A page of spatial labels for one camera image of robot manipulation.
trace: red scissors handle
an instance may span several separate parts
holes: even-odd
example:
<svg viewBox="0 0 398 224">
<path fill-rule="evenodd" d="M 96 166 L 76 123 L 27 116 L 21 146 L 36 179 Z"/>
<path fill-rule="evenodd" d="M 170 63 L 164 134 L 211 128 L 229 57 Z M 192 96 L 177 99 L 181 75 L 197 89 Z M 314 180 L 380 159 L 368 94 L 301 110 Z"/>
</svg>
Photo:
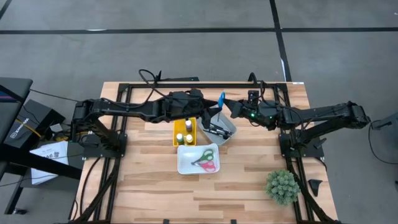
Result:
<svg viewBox="0 0 398 224">
<path fill-rule="evenodd" d="M 200 164 L 200 166 L 207 172 L 216 171 L 216 167 L 214 166 L 213 161 L 208 161 L 208 162 L 202 163 L 202 164 Z"/>
</svg>

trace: wooden table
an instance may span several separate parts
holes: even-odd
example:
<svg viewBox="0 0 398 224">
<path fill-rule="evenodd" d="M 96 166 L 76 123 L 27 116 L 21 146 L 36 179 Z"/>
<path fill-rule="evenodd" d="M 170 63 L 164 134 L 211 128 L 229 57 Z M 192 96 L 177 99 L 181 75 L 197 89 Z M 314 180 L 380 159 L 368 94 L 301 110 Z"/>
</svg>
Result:
<svg viewBox="0 0 398 224">
<path fill-rule="evenodd" d="M 118 82 L 104 83 L 101 97 L 115 100 L 118 85 Z M 287 86 L 292 106 L 300 109 L 310 107 L 304 84 L 287 83 Z M 159 90 L 168 93 L 185 89 Z M 248 90 L 201 89 L 209 100 L 217 100 L 222 91 L 229 99 L 246 99 Z M 143 102 L 149 92 L 148 88 L 133 89 L 131 102 Z M 154 93 L 150 100 L 159 97 Z M 273 100 L 272 90 L 267 90 L 264 97 Z M 226 106 L 223 113 L 227 117 L 231 114 Z M 110 116 L 101 118 L 109 128 L 111 120 Z M 263 191 L 269 172 L 286 168 L 277 140 L 280 131 L 255 128 L 243 118 L 231 121 L 238 130 L 219 148 L 220 171 L 211 175 L 181 175 L 177 172 L 177 148 L 172 146 L 173 123 L 152 124 L 128 118 L 128 147 L 121 161 L 111 222 L 162 223 L 166 218 L 171 223 L 230 223 L 231 219 L 237 219 L 238 223 L 295 223 L 293 206 L 281 207 Z M 210 144 L 201 131 L 197 135 L 197 145 Z M 76 195 L 78 202 L 83 181 L 94 160 L 85 161 Z M 89 176 L 83 208 L 97 194 L 103 161 L 101 159 L 97 163 Z M 312 158 L 303 159 L 303 162 L 307 180 L 323 180 L 315 200 L 326 214 L 337 219 L 324 166 Z M 299 200 L 303 219 L 307 219 L 301 195 Z M 105 195 L 100 219 L 104 219 L 107 201 L 108 195 Z"/>
</svg>

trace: green plant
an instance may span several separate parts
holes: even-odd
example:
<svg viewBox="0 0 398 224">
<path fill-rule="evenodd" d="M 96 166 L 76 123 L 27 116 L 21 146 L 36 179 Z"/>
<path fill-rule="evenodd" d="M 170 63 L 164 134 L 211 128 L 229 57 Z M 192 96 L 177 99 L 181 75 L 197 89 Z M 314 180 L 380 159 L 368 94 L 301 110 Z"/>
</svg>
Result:
<svg viewBox="0 0 398 224">
<path fill-rule="evenodd" d="M 267 184 L 264 190 L 277 204 L 287 206 L 297 201 L 297 194 L 300 192 L 300 187 L 296 181 L 294 181 L 291 172 L 287 170 L 278 170 L 268 174 Z"/>
</svg>

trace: black line on floor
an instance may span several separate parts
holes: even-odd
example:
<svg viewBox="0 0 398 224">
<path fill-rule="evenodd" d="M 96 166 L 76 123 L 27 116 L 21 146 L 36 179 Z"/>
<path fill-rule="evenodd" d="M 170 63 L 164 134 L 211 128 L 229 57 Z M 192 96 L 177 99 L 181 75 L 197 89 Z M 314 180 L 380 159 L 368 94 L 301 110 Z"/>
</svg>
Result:
<svg viewBox="0 0 398 224">
<path fill-rule="evenodd" d="M 276 33 L 276 39 L 278 41 L 280 59 L 283 61 L 282 68 L 284 69 L 285 81 L 291 82 L 292 76 L 290 74 L 289 63 L 287 61 L 284 38 L 283 38 L 282 32 L 280 30 L 280 23 L 279 23 L 278 11 L 276 9 L 275 0 L 269 0 L 269 4 L 271 5 L 272 18 L 274 20 L 274 25 L 275 25 L 275 33 Z"/>
<path fill-rule="evenodd" d="M 255 33 L 274 32 L 274 28 L 164 28 L 164 29 L 93 29 L 93 30 L 0 30 L 1 34 L 187 34 L 187 33 Z"/>
<path fill-rule="evenodd" d="M 260 33 L 260 32 L 397 32 L 398 27 L 357 27 L 357 28 L 271 28 L 271 27 L 214 27 L 214 28 L 159 28 L 159 29 L 88 29 L 88 30 L 0 30 L 0 35 L 23 34 L 196 34 L 196 33 Z"/>
<path fill-rule="evenodd" d="M 398 27 L 281 28 L 282 32 L 397 32 Z"/>
<path fill-rule="evenodd" d="M 6 10 L 8 9 L 8 6 L 11 4 L 12 0 L 7 0 L 4 5 L 2 6 L 0 10 L 0 20 L 3 17 L 4 13 L 6 13 Z"/>
</svg>

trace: gray bin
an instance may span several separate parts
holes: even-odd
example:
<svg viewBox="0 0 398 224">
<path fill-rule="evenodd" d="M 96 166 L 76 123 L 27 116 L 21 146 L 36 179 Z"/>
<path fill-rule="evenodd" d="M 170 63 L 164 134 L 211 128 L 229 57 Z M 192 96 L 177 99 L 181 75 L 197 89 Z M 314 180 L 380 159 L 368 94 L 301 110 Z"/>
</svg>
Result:
<svg viewBox="0 0 398 224">
<path fill-rule="evenodd" d="M 230 139 L 235 135 L 235 133 L 236 133 L 236 126 L 235 126 L 235 125 L 234 125 L 222 112 L 219 112 L 219 114 L 220 114 L 220 119 L 217 121 L 217 119 L 218 119 L 218 114 L 216 114 L 216 115 L 214 115 L 214 116 L 211 118 L 211 123 L 212 123 L 212 124 L 215 124 L 215 125 L 218 125 L 218 126 L 224 128 L 224 129 L 228 130 L 228 131 L 231 131 L 231 132 L 232 132 L 232 135 L 231 135 L 231 137 L 229 137 L 228 139 L 224 139 L 224 138 L 221 137 L 221 136 L 218 136 L 218 135 L 211 134 L 211 133 L 208 133 L 208 132 L 206 132 L 206 131 L 203 131 L 204 128 L 203 128 L 203 125 L 202 125 L 202 123 L 201 123 L 201 118 L 198 118 L 197 124 L 198 124 L 199 128 L 203 131 L 203 133 L 206 134 L 207 138 L 208 138 L 212 143 L 215 143 L 215 144 L 217 144 L 217 145 L 220 146 L 220 145 L 226 143 L 228 140 L 230 140 Z"/>
</svg>

